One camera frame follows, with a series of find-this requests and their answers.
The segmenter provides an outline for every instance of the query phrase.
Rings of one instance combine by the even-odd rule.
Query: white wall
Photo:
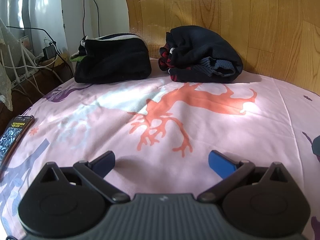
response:
[[[100,14],[100,36],[129,32],[126,0],[96,0]],[[90,0],[93,37],[98,37],[98,16],[95,3]]]
[[[32,27],[45,29],[57,42],[60,51],[68,50],[66,36],[63,29],[61,0],[29,0],[30,23]],[[48,35],[43,31],[32,30],[32,41],[35,55],[48,46]]]
[[[80,41],[83,38],[83,0],[61,0],[61,4],[68,50],[72,55],[78,51]],[[85,0],[84,32],[85,35],[92,37],[89,0]]]

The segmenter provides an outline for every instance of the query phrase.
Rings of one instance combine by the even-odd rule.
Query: gray knit fabric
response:
[[[193,66],[193,69],[206,74],[211,77],[213,74],[228,77],[236,73],[233,64],[227,60],[213,59],[206,57],[200,60],[197,65]]]

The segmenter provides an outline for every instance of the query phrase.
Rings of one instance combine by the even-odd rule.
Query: folded clothes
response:
[[[75,81],[105,84],[147,78],[151,74],[148,48],[135,34],[120,33],[97,39],[84,37],[76,61]]]
[[[242,72],[241,58],[219,34],[200,26],[181,26],[166,35],[159,67],[177,82],[230,83]]]

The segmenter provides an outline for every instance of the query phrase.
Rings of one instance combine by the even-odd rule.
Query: wooden wall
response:
[[[199,25],[219,33],[244,69],[320,93],[320,0],[127,0],[130,30],[151,57],[165,32]]]

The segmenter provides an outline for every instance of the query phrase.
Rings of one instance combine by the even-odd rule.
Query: bed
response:
[[[221,178],[209,168],[216,149],[257,166],[282,162],[311,206],[304,236],[320,239],[320,96],[243,71],[232,84],[172,82],[151,59],[148,79],[92,85],[73,79],[24,114],[35,123],[0,184],[0,239],[24,232],[17,207],[42,166],[72,166],[107,150],[116,166],[105,180],[135,193],[200,192]]]

